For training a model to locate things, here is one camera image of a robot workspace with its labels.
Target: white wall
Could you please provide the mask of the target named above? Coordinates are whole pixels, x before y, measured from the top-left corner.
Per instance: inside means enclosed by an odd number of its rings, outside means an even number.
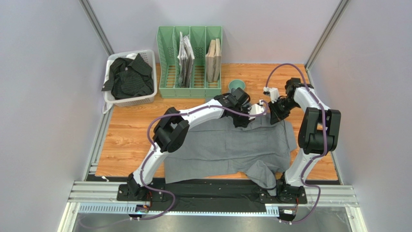
[[[339,0],[90,0],[115,52],[151,49],[164,25],[222,25],[223,62],[305,62]]]
[[[411,231],[412,2],[351,1],[311,70],[368,230]]]
[[[54,232],[101,118],[105,53],[80,3],[0,3],[0,231]]]

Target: cable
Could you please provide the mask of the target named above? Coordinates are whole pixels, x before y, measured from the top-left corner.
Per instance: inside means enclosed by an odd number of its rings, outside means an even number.
[[[149,209],[152,207],[152,204],[153,204],[153,196],[152,196],[152,192],[150,192],[149,191],[149,194],[148,194],[148,198],[149,198],[149,200],[150,200],[150,205],[149,205]]]
[[[266,190],[266,191],[275,190],[277,187],[278,186],[276,186],[276,185],[273,188],[263,188],[263,187],[259,186],[260,189],[263,189],[263,190]]]
[[[299,198],[296,198],[296,207],[295,207],[296,211],[294,212],[295,214],[297,214],[297,207],[298,206],[299,206]]]
[[[280,67],[282,67],[282,66],[285,66],[285,65],[292,66],[292,67],[294,67],[296,70],[299,71],[299,74],[300,74],[300,76],[301,76],[301,78],[302,78],[302,80],[303,80],[303,84],[305,85],[306,90],[309,92],[309,94],[312,96],[312,98],[313,98],[313,99],[316,101],[316,103],[319,105],[319,107],[320,107],[320,109],[321,109],[321,111],[322,111],[322,127],[323,127],[323,128],[322,128],[322,134],[323,134],[323,137],[324,137],[324,151],[323,151],[323,153],[320,154],[320,155],[318,155],[318,156],[313,157],[312,159],[310,159],[309,162],[306,164],[306,166],[303,168],[302,173],[301,173],[301,175],[300,175],[300,181],[302,182],[302,184],[303,184],[304,186],[314,187],[314,188],[317,188],[317,189],[318,189],[318,197],[316,198],[315,204],[313,205],[312,209],[309,211],[309,213],[308,213],[304,218],[302,218],[302,219],[300,219],[300,220],[298,220],[298,221],[292,221],[292,222],[290,222],[290,221],[285,221],[285,220],[281,220],[281,219],[280,219],[280,222],[284,222],[284,223],[286,223],[286,224],[292,225],[292,224],[298,224],[298,223],[301,223],[301,222],[305,221],[305,220],[313,213],[313,211],[315,210],[316,206],[318,205],[319,199],[320,199],[320,197],[321,197],[321,187],[319,187],[319,186],[317,186],[317,185],[309,185],[309,184],[306,184],[305,181],[303,180],[303,176],[304,176],[306,170],[309,168],[309,166],[313,163],[313,160],[314,160],[314,159],[324,157],[324,156],[327,154],[327,137],[326,137],[326,116],[325,116],[324,106],[323,106],[322,104],[320,104],[320,100],[319,100],[319,99],[316,97],[316,95],[309,89],[308,84],[306,83],[306,80],[305,80],[305,76],[303,75],[302,71],[301,71],[296,65],[291,64],[291,63],[284,63],[284,64],[280,64],[280,65],[278,65],[277,67],[275,67],[275,68],[272,70],[272,72],[269,74],[269,76],[267,77],[266,87],[267,87],[267,84],[269,84],[269,79],[270,79],[270,77],[272,76],[272,74],[273,74],[278,68],[280,68]]]
[[[104,225],[104,226],[86,226],[85,224],[82,223],[82,219],[78,220],[77,223],[83,228],[86,228],[86,229],[89,229],[89,230],[98,230],[98,229],[103,229],[103,228],[107,228],[107,227],[110,227],[110,226],[114,226],[114,225],[117,225],[117,224],[125,222],[125,221],[130,221],[130,218],[115,221],[113,223],[110,223],[110,224]]]
[[[142,163],[142,168],[141,168],[141,170],[140,170],[140,182],[142,182],[142,184],[143,184],[147,189],[152,190],[152,191],[167,193],[167,194],[171,195],[173,199],[172,199],[172,203],[170,204],[170,206],[169,206],[166,210],[164,210],[163,212],[161,212],[161,213],[159,213],[159,214],[157,214],[157,215],[151,216],[151,217],[142,217],[142,218],[140,218],[140,220],[150,220],[150,219],[155,219],[155,218],[161,217],[161,216],[163,216],[164,214],[166,214],[167,212],[169,212],[169,211],[173,208],[173,206],[175,205],[175,202],[176,202],[176,195],[174,195],[172,192],[167,191],[167,190],[163,190],[163,189],[152,188],[152,187],[148,186],[148,185],[144,182],[144,180],[143,180],[143,170],[145,169],[145,165],[146,165],[147,161],[150,159],[150,157],[151,157],[151,156],[154,154],[154,152],[156,151],[156,144],[154,143],[154,141],[153,141],[153,140],[151,139],[151,137],[150,137],[150,130],[151,130],[153,124],[154,124],[156,121],[158,121],[158,120],[160,120],[160,119],[162,119],[162,118],[165,118],[165,117],[187,116],[187,115],[190,115],[190,114],[193,114],[193,113],[196,113],[196,112],[198,112],[198,111],[201,111],[201,110],[204,110],[204,109],[208,109],[208,108],[220,108],[220,109],[229,111],[229,112],[231,112],[231,113],[234,113],[234,114],[237,114],[237,115],[240,115],[240,116],[258,117],[258,116],[262,116],[262,115],[266,114],[267,110],[269,109],[269,105],[267,104],[267,102],[264,101],[264,100],[262,100],[262,102],[265,104],[265,110],[264,110],[262,113],[259,113],[259,114],[256,114],[256,115],[247,115],[247,114],[239,113],[239,112],[236,112],[236,111],[234,111],[234,110],[231,110],[231,109],[226,108],[226,107],[221,106],[221,105],[206,105],[206,106],[202,106],[202,107],[199,107],[199,108],[197,108],[197,109],[194,109],[194,110],[192,110],[192,111],[190,111],[190,112],[188,112],[188,113],[167,114],[167,115],[162,115],[162,116],[159,116],[159,117],[155,118],[155,119],[149,124],[149,127],[147,128],[147,139],[148,139],[149,142],[152,144],[152,146],[153,146],[153,151],[149,153],[149,155],[147,156],[147,158],[146,158],[146,159],[143,161],[143,163]]]

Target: white connector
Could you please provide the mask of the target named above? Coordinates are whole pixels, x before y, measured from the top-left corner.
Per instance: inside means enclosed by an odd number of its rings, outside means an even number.
[[[285,214],[293,214],[293,210],[284,209],[283,212]]]
[[[276,102],[280,97],[278,88],[263,87],[263,92],[269,93],[271,102]]]
[[[258,114],[260,114],[260,113],[263,113],[264,111],[265,111],[265,108],[264,108],[263,106],[260,106],[260,105],[258,105],[258,104],[253,104],[253,105],[250,107],[249,114],[250,114],[250,115],[258,115]],[[254,119],[254,118],[255,118],[254,116],[249,117],[249,120],[252,120],[252,119]]]

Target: wood grain surface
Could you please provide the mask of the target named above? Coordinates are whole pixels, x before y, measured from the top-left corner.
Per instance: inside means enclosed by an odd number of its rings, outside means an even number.
[[[303,64],[297,65],[303,73]],[[259,99],[269,101],[269,97],[263,95],[263,87],[276,64],[222,64],[222,92],[228,91],[229,82],[241,79],[246,83],[245,91],[251,97],[251,103]],[[158,82],[161,74],[157,65]],[[290,66],[280,67],[271,77],[269,87],[277,87],[281,95],[285,95],[285,83],[291,77],[299,77],[296,69]],[[205,102],[204,99],[163,99],[158,93],[154,103],[135,105],[129,107],[115,106],[110,121],[103,151],[97,166],[96,176],[128,176],[135,171],[150,148],[146,132],[149,123],[170,108],[189,109]],[[295,108],[287,118],[293,125],[296,141],[302,123],[303,112]],[[291,153],[291,163],[297,155],[298,149]],[[155,177],[164,177],[163,164],[157,170]],[[247,178],[244,173],[230,175],[211,176],[208,178]],[[328,154],[320,160],[308,179],[337,180],[335,167],[331,156]]]

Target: robotic arm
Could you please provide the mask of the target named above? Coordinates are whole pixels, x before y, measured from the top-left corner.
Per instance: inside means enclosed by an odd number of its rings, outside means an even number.
[[[299,107],[305,112],[298,136],[300,150],[291,167],[283,173],[276,185],[277,199],[280,202],[296,201],[304,192],[305,180],[314,165],[327,152],[336,148],[340,112],[330,109],[321,101],[316,102],[313,87],[305,86],[299,78],[288,80],[285,88],[287,96],[280,97],[277,88],[265,87],[264,94],[271,98],[269,104],[263,100],[260,100],[259,104],[247,104],[250,96],[238,88],[233,93],[218,95],[208,103],[192,109],[178,111],[174,107],[169,108],[163,116],[157,118],[160,121],[154,129],[153,141],[147,133],[152,146],[140,167],[129,175],[129,192],[134,195],[134,199],[144,198],[147,193],[145,186],[151,189],[147,184],[152,181],[156,170],[169,153],[182,146],[191,128],[224,116],[232,117],[235,127],[246,127],[256,116],[266,114],[268,108],[270,123],[275,124],[287,118],[293,108]],[[326,134],[322,129],[318,129],[319,124],[323,125]]]
[[[300,127],[298,144],[299,152],[291,167],[286,170],[277,182],[277,198],[283,202],[289,202],[298,198],[303,193],[304,181],[315,164],[326,155],[335,150],[338,144],[340,127],[340,111],[332,110],[319,100],[313,87],[308,89],[300,82],[299,78],[291,78],[286,82],[286,97],[279,97],[276,88],[264,88],[264,94],[271,97],[269,103],[271,124],[287,118],[290,110],[300,107],[305,112]],[[325,122],[322,122],[322,109],[325,111]],[[321,124],[326,127],[327,150],[324,151],[323,130],[318,129]]]

